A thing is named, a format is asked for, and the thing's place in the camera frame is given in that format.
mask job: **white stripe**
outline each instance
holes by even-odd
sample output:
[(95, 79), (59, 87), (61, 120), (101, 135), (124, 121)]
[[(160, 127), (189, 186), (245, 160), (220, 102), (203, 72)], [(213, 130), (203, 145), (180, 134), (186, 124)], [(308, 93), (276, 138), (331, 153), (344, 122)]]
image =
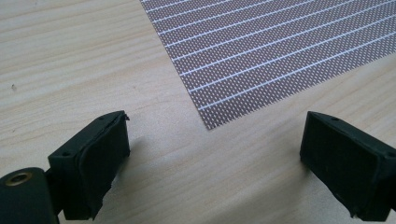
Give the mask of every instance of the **white stripe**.
[(172, 18), (174, 18), (174, 17), (178, 17), (178, 16), (181, 16), (181, 15), (189, 14), (189, 13), (191, 13), (191, 12), (198, 11), (198, 10), (201, 10), (201, 9), (204, 9), (204, 8), (214, 7), (214, 6), (217, 6), (217, 5), (226, 3), (226, 2), (230, 2), (230, 1), (233, 1), (233, 0), (225, 0), (225, 1), (222, 1), (222, 2), (217, 2), (217, 3), (211, 4), (211, 5), (207, 5), (207, 6), (204, 6), (204, 7), (198, 7), (198, 8), (195, 8), (195, 9), (188, 10), (188, 11), (180, 12), (180, 13), (178, 13), (178, 14), (176, 14), (176, 15), (164, 17), (164, 18), (162, 18), (162, 19), (153, 21), (152, 23), (156, 23), (156, 22), (159, 22), (159, 21), (166, 21), (166, 20), (172, 19)]
[(180, 3), (185, 3), (185, 2), (189, 2), (189, 1), (191, 1), (191, 0), (183, 0), (183, 1), (180, 1), (180, 2), (175, 2), (175, 3), (169, 4), (169, 5), (165, 5), (165, 6), (162, 6), (162, 7), (155, 7), (155, 8), (152, 8), (152, 9), (150, 9), (150, 10), (147, 10), (147, 12), (156, 11), (156, 10), (159, 10), (159, 9), (163, 9), (163, 8), (166, 8), (166, 7), (175, 6), (175, 5), (178, 5), (178, 4), (180, 4)]
[(316, 62), (316, 63), (312, 63), (312, 64), (310, 64), (310, 65), (308, 65), (308, 66), (306, 66), (306, 67), (300, 68), (300, 69), (295, 70), (295, 71), (290, 72), (290, 73), (287, 73), (286, 75), (283, 75), (283, 76), (281, 76), (281, 77), (277, 77), (277, 78), (275, 78), (275, 79), (266, 81), (266, 82), (264, 82), (264, 83), (262, 83), (262, 84), (260, 84), (260, 85), (258, 85), (258, 86), (254, 86), (254, 87), (249, 88), (249, 89), (247, 89), (247, 90), (240, 91), (240, 92), (238, 92), (237, 94), (228, 96), (228, 97), (226, 97), (226, 98), (224, 98), (224, 99), (221, 99), (221, 100), (219, 100), (219, 101), (216, 101), (216, 102), (214, 102), (214, 103), (212, 103), (212, 104), (201, 106), (201, 107), (198, 108), (198, 110), (204, 110), (204, 109), (206, 109), (206, 108), (208, 108), (208, 107), (210, 107), (210, 106), (212, 106), (212, 105), (217, 105), (217, 104), (223, 103), (223, 102), (225, 102), (225, 101), (231, 100), (231, 99), (235, 98), (236, 96), (242, 95), (242, 94), (247, 93), (247, 92), (249, 92), (249, 91), (254, 91), (254, 90), (258, 89), (259, 87), (263, 87), (263, 86), (265, 86), (265, 85), (268, 85), (268, 84), (270, 84), (270, 83), (273, 83), (273, 82), (275, 82), (275, 81), (278, 81), (278, 80), (280, 80), (280, 79), (282, 79), (282, 78), (289, 77), (289, 76), (294, 75), (294, 74), (296, 74), (296, 73), (298, 73), (298, 72), (304, 71), (304, 70), (307, 69), (307, 68), (313, 67), (313, 66), (315, 66), (315, 65), (317, 65), (317, 64), (324, 63), (324, 62), (327, 62), (327, 61), (329, 61), (329, 60), (331, 60), (331, 59), (334, 59), (334, 58), (336, 58), (336, 57), (339, 57), (339, 56), (341, 56), (341, 55), (347, 54), (347, 53), (349, 53), (349, 52), (351, 52), (351, 51), (353, 51), (353, 50), (361, 49), (361, 48), (366, 47), (366, 46), (368, 46), (368, 45), (370, 45), (370, 44), (372, 44), (372, 43), (374, 43), (374, 42), (376, 42), (376, 41), (385, 39), (385, 38), (387, 38), (387, 37), (389, 37), (389, 36), (391, 36), (391, 35), (395, 35), (395, 34), (396, 34), (396, 32), (393, 32), (393, 33), (391, 33), (391, 34), (389, 34), (389, 35), (382, 36), (382, 37), (380, 37), (380, 38), (378, 38), (378, 39), (375, 39), (375, 40), (372, 40), (372, 41), (370, 41), (370, 42), (367, 42), (367, 43), (365, 43), (365, 44), (363, 44), (363, 45), (360, 45), (360, 46), (358, 46), (358, 47), (356, 47), (356, 48), (349, 49), (349, 50), (346, 50), (346, 51), (344, 51), (344, 52), (341, 52), (341, 53), (338, 53), (338, 54), (336, 54), (336, 55), (333, 55), (333, 56), (330, 57), (330, 58), (321, 60), (321, 61)]
[[(202, 51), (205, 51), (205, 50), (208, 50), (208, 49), (213, 49), (213, 48), (219, 47), (219, 46), (221, 46), (221, 45), (234, 42), (234, 41), (236, 41), (236, 40), (240, 40), (240, 39), (243, 39), (243, 38), (246, 38), (246, 37), (250, 37), (250, 36), (253, 36), (253, 35), (256, 35), (256, 34), (265, 32), (265, 31), (269, 31), (269, 30), (275, 29), (275, 28), (277, 28), (277, 27), (279, 27), (279, 26), (283, 26), (283, 25), (286, 25), (286, 24), (288, 24), (288, 23), (292, 23), (292, 22), (294, 22), (294, 21), (299, 21), (299, 20), (305, 19), (305, 18), (307, 18), (307, 17), (317, 15), (317, 14), (319, 14), (319, 13), (321, 13), (321, 12), (325, 12), (325, 11), (332, 10), (332, 9), (334, 9), (334, 8), (336, 8), (336, 7), (341, 7), (341, 6), (345, 5), (345, 4), (348, 4), (348, 3), (353, 2), (353, 1), (356, 1), (356, 0), (349, 0), (349, 1), (345, 2), (345, 3), (342, 3), (342, 4), (337, 5), (337, 6), (328, 7), (328, 8), (322, 9), (321, 11), (317, 11), (317, 12), (314, 12), (314, 13), (311, 13), (311, 14), (308, 14), (308, 15), (305, 15), (305, 16), (302, 16), (302, 17), (300, 17), (300, 18), (296, 18), (296, 19), (291, 20), (291, 21), (285, 21), (285, 22), (282, 22), (282, 23), (280, 23), (280, 24), (278, 24), (278, 25), (271, 26), (271, 27), (265, 28), (265, 29), (263, 29), (263, 30), (256, 31), (256, 32), (254, 32), (254, 33), (250, 33), (250, 34), (247, 34), (247, 35), (242, 35), (242, 36), (239, 36), (239, 37), (237, 37), (237, 38), (230, 39), (230, 40), (227, 40), (227, 41), (225, 41), (225, 42), (221, 42), (221, 43), (218, 43), (218, 44), (216, 44), (216, 45), (209, 46), (209, 47), (204, 48), (204, 49), (199, 49), (199, 50), (196, 50), (196, 51), (194, 51), (194, 52), (191, 52), (191, 53), (188, 53), (188, 54), (179, 56), (179, 57), (173, 59), (172, 61), (173, 61), (173, 62), (174, 62), (174, 61), (178, 61), (178, 60), (180, 60), (180, 59), (189, 57), (189, 56), (191, 56), (191, 55), (194, 55), (194, 54), (196, 54), (196, 53), (199, 53), (199, 52), (202, 52)], [(174, 44), (171, 44), (171, 45), (179, 44), (179, 43), (181, 43), (181, 42), (184, 42), (184, 41), (186, 41), (186, 40), (193, 39), (193, 38), (195, 38), (195, 37), (197, 37), (197, 35), (196, 35), (196, 36), (193, 36), (193, 37), (190, 37), (190, 38), (187, 38), (187, 39), (184, 39), (183, 41), (178, 41), (178, 42), (176, 42), (176, 43), (174, 43)]]
[(360, 27), (359, 29), (350, 31), (350, 32), (348, 32), (348, 33), (344, 33), (344, 34), (342, 34), (342, 35), (335, 36), (335, 37), (330, 38), (330, 39), (327, 39), (327, 40), (324, 40), (324, 41), (319, 42), (319, 43), (317, 43), (317, 44), (315, 44), (315, 45), (312, 45), (312, 46), (309, 46), (309, 47), (306, 47), (306, 48), (303, 48), (303, 49), (299, 49), (299, 50), (294, 51), (294, 52), (292, 52), (292, 53), (283, 55), (282, 57), (275, 58), (275, 59), (273, 59), (273, 60), (271, 60), (271, 61), (268, 61), (268, 62), (265, 62), (265, 63), (261, 63), (261, 64), (259, 64), (259, 65), (250, 67), (249, 69), (246, 69), (246, 70), (244, 70), (244, 71), (237, 72), (237, 73), (235, 73), (235, 74), (232, 74), (232, 75), (227, 76), (227, 77), (223, 77), (223, 78), (218, 79), (218, 80), (216, 80), (216, 81), (212, 81), (212, 82), (206, 83), (205, 85), (202, 85), (202, 86), (200, 86), (200, 87), (197, 87), (197, 88), (194, 88), (194, 89), (192, 89), (192, 90), (189, 90), (189, 93), (192, 93), (192, 92), (194, 92), (194, 91), (198, 91), (198, 90), (200, 90), (200, 89), (206, 88), (206, 87), (208, 87), (208, 86), (211, 86), (211, 85), (213, 85), (213, 84), (216, 84), (216, 83), (221, 82), (221, 81), (223, 81), (223, 80), (226, 80), (226, 79), (228, 79), (228, 78), (239, 76), (239, 75), (244, 74), (244, 73), (246, 73), (246, 72), (248, 72), (248, 71), (251, 71), (251, 70), (254, 70), (254, 69), (256, 69), (256, 68), (265, 66), (265, 65), (267, 65), (267, 64), (269, 64), (269, 63), (274, 63), (274, 62), (276, 62), (276, 61), (282, 60), (282, 59), (284, 59), (284, 58), (287, 58), (287, 57), (292, 56), (292, 55), (294, 55), (294, 54), (303, 52), (303, 51), (305, 51), (305, 50), (312, 49), (312, 48), (317, 47), (317, 46), (319, 46), (319, 45), (322, 45), (322, 44), (325, 44), (325, 43), (327, 43), (327, 42), (333, 41), (334, 39), (338, 39), (338, 38), (340, 38), (340, 37), (343, 37), (343, 36), (345, 36), (345, 35), (350, 35), (350, 34), (356, 33), (356, 32), (358, 32), (358, 31), (360, 31), (360, 30), (362, 30), (362, 29), (365, 29), (365, 28), (370, 27), (370, 26), (372, 26), (372, 25), (378, 24), (378, 23), (380, 23), (380, 22), (382, 22), (382, 21), (385, 21), (385, 20), (388, 20), (388, 19), (390, 19), (390, 18), (392, 18), (392, 17), (395, 17), (395, 15), (388, 16), (388, 17), (386, 17), (385, 19), (382, 19), (381, 21), (375, 21), (375, 22), (370, 23), (370, 24), (368, 24), (368, 25), (362, 26), (362, 27)]
[[(360, 11), (360, 12), (358, 12), (358, 13), (349, 15), (349, 16), (344, 17), (344, 18), (342, 18), (342, 19), (338, 19), (337, 21), (341, 21), (341, 20), (350, 18), (350, 17), (352, 17), (352, 16), (355, 16), (355, 15), (357, 15), (357, 14), (366, 12), (366, 11), (371, 10), (371, 9), (374, 9), (374, 8), (376, 8), (376, 7), (381, 7), (381, 6), (383, 6), (383, 5), (387, 4), (387, 3), (390, 3), (390, 2), (382, 3), (382, 4), (377, 5), (377, 6), (375, 6), (375, 7), (366, 8), (366, 9), (364, 9), (363, 11)], [(259, 46), (259, 47), (255, 48), (255, 49), (250, 49), (250, 50), (247, 50), (247, 51), (243, 51), (243, 52), (240, 52), (240, 53), (235, 54), (235, 55), (233, 55), (233, 56), (230, 56), (230, 57), (227, 57), (227, 58), (224, 58), (224, 59), (215, 61), (215, 62), (213, 62), (213, 63), (208, 63), (208, 64), (205, 64), (205, 65), (202, 65), (202, 66), (200, 66), (200, 67), (194, 68), (194, 69), (192, 69), (192, 70), (190, 70), (190, 71), (188, 71), (188, 72), (182, 73), (182, 74), (180, 74), (180, 75), (183, 76), (183, 77), (186, 76), (186, 75), (190, 75), (191, 73), (196, 72), (196, 71), (199, 71), (199, 70), (201, 70), (201, 69), (204, 69), (204, 68), (210, 67), (210, 66), (212, 66), (212, 65), (215, 65), (215, 64), (218, 64), (218, 63), (222, 63), (222, 62), (225, 62), (225, 61), (228, 61), (228, 60), (231, 60), (231, 59), (233, 59), (233, 58), (236, 58), (236, 57), (239, 57), (239, 56), (248, 54), (248, 53), (253, 52), (253, 51), (256, 51), (256, 50), (258, 50), (258, 49), (266, 48), (266, 47), (271, 46), (271, 45), (273, 45), (273, 44), (276, 44), (276, 43), (278, 43), (278, 42), (280, 42), (280, 41), (283, 41), (283, 40), (286, 40), (286, 39), (290, 39), (290, 38), (293, 38), (293, 37), (298, 36), (298, 35), (301, 35), (301, 34), (305, 34), (305, 33), (307, 33), (307, 32), (310, 32), (310, 31), (312, 31), (312, 30), (316, 30), (316, 29), (318, 29), (318, 28), (321, 28), (321, 27), (326, 26), (326, 25), (328, 25), (328, 24), (335, 23), (335, 22), (337, 22), (337, 21), (332, 21), (332, 22), (329, 22), (329, 23), (320, 25), (320, 26), (318, 26), (318, 27), (314, 27), (314, 28), (311, 28), (311, 29), (309, 29), (309, 30), (303, 31), (303, 32), (301, 32), (301, 33), (299, 33), (299, 34), (291, 35), (291, 36), (285, 37), (285, 38), (283, 38), (283, 39), (279, 39), (279, 40), (277, 40), (277, 41), (275, 41), (275, 42), (272, 42), (272, 43), (269, 43), (269, 44), (266, 44), (266, 45)]]
[(200, 21), (190, 22), (190, 23), (187, 23), (187, 24), (184, 24), (184, 25), (180, 25), (178, 27), (175, 27), (175, 28), (172, 28), (172, 29), (169, 29), (169, 30), (166, 30), (166, 31), (159, 32), (158, 35), (164, 35), (164, 34), (169, 33), (171, 31), (175, 31), (175, 30), (178, 30), (178, 29), (190, 26), (190, 25), (198, 24), (198, 23), (203, 22), (203, 21), (210, 21), (212, 19), (216, 19), (216, 18), (225, 16), (225, 15), (228, 15), (228, 14), (232, 14), (232, 13), (235, 13), (235, 12), (238, 12), (238, 11), (242, 11), (242, 10), (248, 9), (250, 7), (256, 7), (258, 5), (261, 5), (261, 4), (264, 4), (264, 3), (268, 3), (268, 2), (273, 2), (273, 1), (275, 1), (275, 0), (267, 0), (267, 1), (262, 2), (262, 3), (258, 3), (258, 4), (255, 4), (255, 5), (252, 5), (252, 6), (248, 6), (248, 7), (241, 7), (241, 8), (238, 8), (237, 10), (225, 12), (225, 13), (222, 13), (222, 14), (219, 14), (219, 15), (216, 15), (216, 16), (213, 16), (213, 17), (209, 17), (209, 18), (206, 18), (206, 19), (203, 19), (203, 20), (200, 20)]

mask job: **wooden table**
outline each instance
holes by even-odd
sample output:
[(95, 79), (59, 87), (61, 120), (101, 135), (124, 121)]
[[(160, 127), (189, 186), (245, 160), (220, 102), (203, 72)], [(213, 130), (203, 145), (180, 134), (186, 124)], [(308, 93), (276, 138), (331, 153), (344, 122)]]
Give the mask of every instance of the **wooden table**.
[(393, 54), (208, 131), (139, 1), (0, 1), (1, 176), (48, 169), (100, 115), (131, 118), (93, 223), (361, 223), (300, 163), (306, 112), (395, 147), (395, 88)]

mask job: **light wood grain surface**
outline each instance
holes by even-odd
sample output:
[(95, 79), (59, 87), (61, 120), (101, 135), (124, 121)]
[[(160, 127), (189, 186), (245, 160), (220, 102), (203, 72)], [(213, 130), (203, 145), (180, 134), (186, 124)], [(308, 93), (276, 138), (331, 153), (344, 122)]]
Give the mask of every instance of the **light wood grain surface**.
[(0, 176), (123, 109), (131, 158), (93, 223), (362, 223), (300, 163), (305, 115), (395, 147), (395, 88), (393, 54), (208, 131), (139, 1), (1, 0)]

